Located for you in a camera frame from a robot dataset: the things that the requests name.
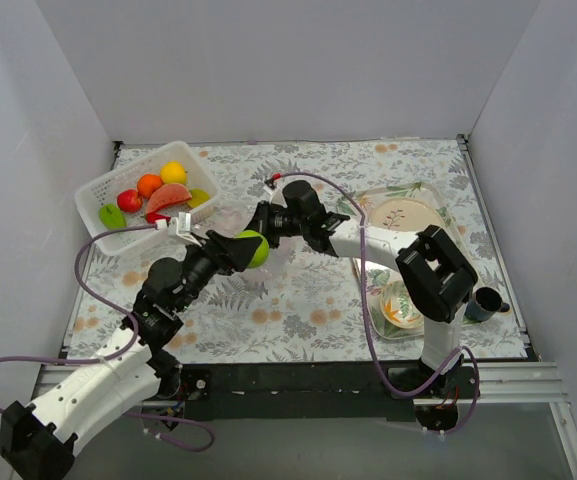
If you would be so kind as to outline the yellow lemon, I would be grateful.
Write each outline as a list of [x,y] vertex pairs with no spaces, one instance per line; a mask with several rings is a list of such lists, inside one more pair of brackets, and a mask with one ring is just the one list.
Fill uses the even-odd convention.
[[164,184],[186,184],[187,182],[187,172],[184,166],[176,161],[168,162],[162,166],[159,176]]

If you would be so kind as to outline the red chili pepper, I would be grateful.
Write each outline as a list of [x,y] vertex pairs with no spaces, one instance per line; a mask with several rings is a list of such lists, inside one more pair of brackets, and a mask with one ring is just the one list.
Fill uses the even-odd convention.
[[145,219],[148,223],[155,224],[157,221],[169,222],[170,217],[166,215],[159,214],[158,212],[150,212],[145,215]]

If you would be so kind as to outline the clear zip top bag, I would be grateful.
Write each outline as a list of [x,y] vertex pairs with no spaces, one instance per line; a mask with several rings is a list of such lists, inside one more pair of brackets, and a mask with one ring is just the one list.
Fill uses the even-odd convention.
[[[224,203],[209,218],[210,228],[218,233],[234,237],[245,230],[252,219],[255,203]],[[247,269],[240,276],[254,282],[270,282],[288,274],[288,269],[301,252],[303,241],[298,237],[283,238],[277,249],[270,249],[265,263],[254,269]]]

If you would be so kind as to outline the floral bowl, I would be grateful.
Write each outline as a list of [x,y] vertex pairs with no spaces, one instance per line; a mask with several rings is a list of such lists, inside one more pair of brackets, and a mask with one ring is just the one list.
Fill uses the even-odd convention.
[[411,330],[423,324],[423,316],[402,280],[393,281],[382,289],[379,308],[386,321],[398,328]]

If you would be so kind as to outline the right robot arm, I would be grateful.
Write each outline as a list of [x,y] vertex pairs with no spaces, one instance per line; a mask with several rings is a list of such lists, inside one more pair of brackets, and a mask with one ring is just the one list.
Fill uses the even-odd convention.
[[305,180],[259,202],[247,228],[272,247],[299,236],[318,253],[358,260],[361,273],[367,262],[398,272],[423,317],[421,387],[437,398],[454,389],[463,316],[478,275],[443,228],[429,225],[412,233],[369,226],[361,213],[351,217],[326,210]]

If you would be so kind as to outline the watermelon slice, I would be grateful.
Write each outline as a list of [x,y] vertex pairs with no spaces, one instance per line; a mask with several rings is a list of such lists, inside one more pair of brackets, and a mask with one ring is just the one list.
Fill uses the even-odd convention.
[[190,190],[183,184],[164,184],[149,198],[145,214],[156,213],[163,208],[187,202],[192,198]]

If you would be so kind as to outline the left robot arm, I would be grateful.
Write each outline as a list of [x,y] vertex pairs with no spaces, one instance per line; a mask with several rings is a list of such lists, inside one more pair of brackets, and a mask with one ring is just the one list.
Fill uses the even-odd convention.
[[215,231],[194,236],[183,259],[155,261],[133,309],[92,361],[28,405],[1,417],[0,455],[23,479],[62,479],[76,455],[101,430],[143,400],[168,400],[181,386],[181,367],[165,346],[180,318],[215,275],[250,267],[264,238]]

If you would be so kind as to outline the floral tablecloth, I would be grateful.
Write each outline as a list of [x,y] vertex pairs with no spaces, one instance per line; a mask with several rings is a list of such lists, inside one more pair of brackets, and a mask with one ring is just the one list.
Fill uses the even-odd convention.
[[[304,172],[325,205],[345,214],[359,208],[356,201],[347,202],[357,192],[428,183],[446,202],[480,282],[502,296],[509,293],[459,141],[202,145],[194,151],[208,161],[221,187],[217,208],[233,202],[256,204],[264,196],[265,179],[281,172]],[[64,341],[67,355],[91,356],[120,322],[113,305],[130,307],[150,265],[160,257],[182,254],[173,242],[138,256],[95,252],[86,277],[90,292],[76,306]],[[420,336],[387,340],[375,330],[364,331],[361,297],[349,260],[314,253],[303,242],[281,279],[254,282],[240,274],[215,278],[190,307],[168,348],[184,363],[418,358]]]

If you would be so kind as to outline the dark blue mug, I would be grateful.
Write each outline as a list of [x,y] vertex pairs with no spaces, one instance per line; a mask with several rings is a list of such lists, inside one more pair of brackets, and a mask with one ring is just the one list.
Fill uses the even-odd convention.
[[467,303],[464,317],[472,322],[483,323],[496,313],[507,313],[510,305],[501,295],[490,287],[478,288]]

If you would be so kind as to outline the red apple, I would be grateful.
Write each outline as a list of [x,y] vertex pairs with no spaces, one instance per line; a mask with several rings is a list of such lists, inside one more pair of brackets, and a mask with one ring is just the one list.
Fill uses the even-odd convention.
[[136,189],[127,189],[117,195],[116,204],[122,212],[136,213],[141,210],[143,200]]

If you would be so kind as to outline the floral serving tray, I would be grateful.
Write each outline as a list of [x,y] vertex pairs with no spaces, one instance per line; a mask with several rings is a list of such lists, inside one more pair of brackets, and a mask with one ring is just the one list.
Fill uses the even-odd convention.
[[[436,225],[447,232],[463,255],[468,254],[446,202],[428,183],[370,189],[355,193],[353,199],[371,226],[417,233]],[[398,272],[367,262],[366,281],[370,318],[379,336],[396,340],[423,334],[422,314],[414,306]]]

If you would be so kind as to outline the green starfruit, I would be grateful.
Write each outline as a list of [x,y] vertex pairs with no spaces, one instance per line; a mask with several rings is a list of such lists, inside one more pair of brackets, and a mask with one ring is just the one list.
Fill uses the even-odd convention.
[[108,230],[117,230],[127,226],[122,211],[115,204],[103,205],[99,209],[98,216]]

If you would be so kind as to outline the orange fruit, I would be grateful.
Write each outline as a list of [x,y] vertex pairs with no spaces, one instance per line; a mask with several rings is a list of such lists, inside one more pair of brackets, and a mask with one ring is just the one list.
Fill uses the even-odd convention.
[[149,199],[163,185],[164,182],[160,176],[145,174],[137,181],[137,192],[142,198]]

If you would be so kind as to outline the white plastic basket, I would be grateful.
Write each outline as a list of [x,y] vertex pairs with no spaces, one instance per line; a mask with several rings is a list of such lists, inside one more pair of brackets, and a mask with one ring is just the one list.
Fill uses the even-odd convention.
[[220,197],[208,161],[174,141],[84,184],[74,199],[91,236],[110,233],[96,242],[99,251],[127,256],[166,240],[153,228],[155,219],[188,212],[197,225],[214,212]]

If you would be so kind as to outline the green apple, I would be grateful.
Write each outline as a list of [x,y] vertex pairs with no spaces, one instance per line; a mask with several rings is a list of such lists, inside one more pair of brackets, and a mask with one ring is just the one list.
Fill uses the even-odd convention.
[[257,247],[252,260],[248,264],[249,269],[256,269],[261,267],[268,259],[270,246],[267,239],[259,232],[253,230],[244,230],[236,235],[237,239],[240,238],[258,238],[260,244]]

